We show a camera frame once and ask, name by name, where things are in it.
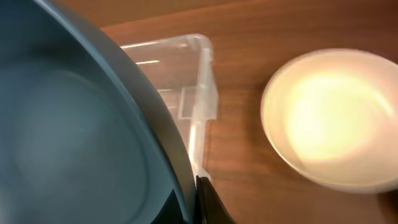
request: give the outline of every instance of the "wood grain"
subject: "wood grain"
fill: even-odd
[[[397,223],[393,193],[341,193],[294,172],[271,148],[259,117],[271,75],[306,52],[354,48],[398,62],[397,11],[396,1],[245,1],[103,30],[119,44],[189,33],[210,38],[220,107],[207,127],[204,165],[238,223]]]
[[[245,0],[60,0],[98,27]]]

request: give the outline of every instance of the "clear plastic container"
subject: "clear plastic container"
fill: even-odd
[[[187,148],[193,175],[210,178],[202,167],[206,122],[216,119],[218,106],[210,41],[190,34],[121,48],[147,75],[169,108]]]

